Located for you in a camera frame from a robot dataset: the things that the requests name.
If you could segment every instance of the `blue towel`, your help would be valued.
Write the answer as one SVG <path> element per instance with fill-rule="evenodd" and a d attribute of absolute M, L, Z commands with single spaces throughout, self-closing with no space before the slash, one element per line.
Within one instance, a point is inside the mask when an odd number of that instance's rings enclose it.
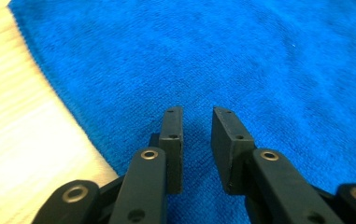
<path fill-rule="evenodd" d="M 44 75 L 118 175 L 184 107 L 169 223 L 249 223 L 210 148 L 213 105 L 310 184 L 356 182 L 356 1 L 13 0 Z"/>

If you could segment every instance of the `small hole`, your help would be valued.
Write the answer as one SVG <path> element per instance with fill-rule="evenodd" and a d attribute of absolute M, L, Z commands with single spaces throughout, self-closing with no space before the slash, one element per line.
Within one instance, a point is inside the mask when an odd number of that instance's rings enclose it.
<path fill-rule="evenodd" d="M 264 153 L 265 157 L 268 158 L 268 159 L 274 159 L 276 157 L 276 155 L 274 155 L 273 153 L 271 152 L 266 152 Z"/>
<path fill-rule="evenodd" d="M 145 212 L 141 209 L 132 210 L 128 214 L 128 220 L 137 223 L 140 222 L 145 217 Z"/>
<path fill-rule="evenodd" d="M 73 189 L 72 191 L 70 191 L 67 196 L 69 198 L 74 198 L 79 196 L 82 193 L 82 189 Z"/>
<path fill-rule="evenodd" d="M 325 219 L 318 213 L 311 212 L 306 218 L 312 223 L 323 224 L 325 223 Z"/>
<path fill-rule="evenodd" d="M 147 161 L 150 161 L 150 160 L 153 160 L 155 159 L 157 156 L 158 156 L 158 152 L 157 151 L 154 151 L 152 149 L 148 149 L 146 151 L 143 151 L 140 156 L 147 160 Z"/>
<path fill-rule="evenodd" d="M 268 161 L 277 161 L 279 159 L 279 156 L 271 151 L 263 151 L 260 155 L 263 157 L 263 159 Z"/>
<path fill-rule="evenodd" d="M 154 152 L 146 152 L 145 157 L 152 157 L 154 156 Z"/>

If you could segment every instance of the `fabric texture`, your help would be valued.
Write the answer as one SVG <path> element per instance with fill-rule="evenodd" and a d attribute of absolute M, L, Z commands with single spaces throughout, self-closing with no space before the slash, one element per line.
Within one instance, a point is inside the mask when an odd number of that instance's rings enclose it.
<path fill-rule="evenodd" d="M 334 193 L 356 183 L 356 1 L 12 0 L 36 62 L 119 175 L 184 108 L 183 193 L 168 223 L 249 223 L 222 191 L 213 105 Z"/>

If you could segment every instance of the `wood grain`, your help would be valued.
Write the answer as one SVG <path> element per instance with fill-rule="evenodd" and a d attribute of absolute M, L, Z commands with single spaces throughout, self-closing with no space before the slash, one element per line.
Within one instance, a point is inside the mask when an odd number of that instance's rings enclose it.
<path fill-rule="evenodd" d="M 117 175 L 43 77 L 0 0 L 0 223 L 30 223 L 62 184 Z"/>

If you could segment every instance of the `wooden surface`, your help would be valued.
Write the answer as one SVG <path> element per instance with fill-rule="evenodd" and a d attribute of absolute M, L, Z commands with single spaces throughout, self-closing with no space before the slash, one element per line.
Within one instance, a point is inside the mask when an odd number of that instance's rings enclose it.
<path fill-rule="evenodd" d="M 0 223 L 30 223 L 62 184 L 117 176 L 56 96 L 0 0 Z"/>

